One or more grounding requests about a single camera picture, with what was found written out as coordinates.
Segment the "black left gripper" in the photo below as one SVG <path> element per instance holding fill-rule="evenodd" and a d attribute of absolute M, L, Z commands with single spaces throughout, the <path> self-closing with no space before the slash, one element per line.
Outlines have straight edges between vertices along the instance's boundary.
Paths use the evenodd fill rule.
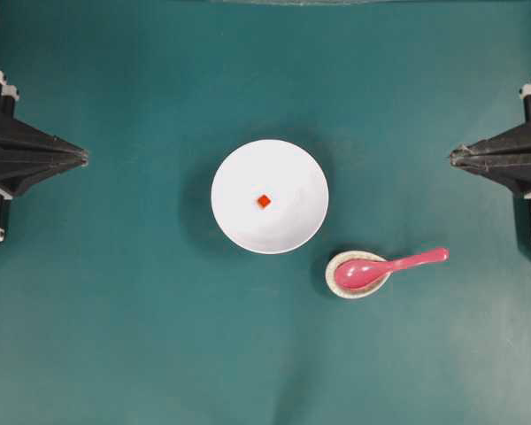
<path fill-rule="evenodd" d="M 55 135 L 13 118 L 19 91 L 0 71 L 0 144 L 26 150 L 52 151 L 76 157 L 0 158 L 0 243 L 5 239 L 10 203 L 32 186 L 88 163 L 89 153 Z"/>

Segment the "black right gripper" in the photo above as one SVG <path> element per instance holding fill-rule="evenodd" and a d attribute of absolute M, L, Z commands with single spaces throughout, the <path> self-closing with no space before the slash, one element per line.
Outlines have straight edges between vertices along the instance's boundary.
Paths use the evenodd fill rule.
<path fill-rule="evenodd" d="M 450 164 L 470 174 L 525 193 L 531 205 L 531 83 L 519 90 L 526 123 L 471 145 L 461 144 L 450 153 Z"/>

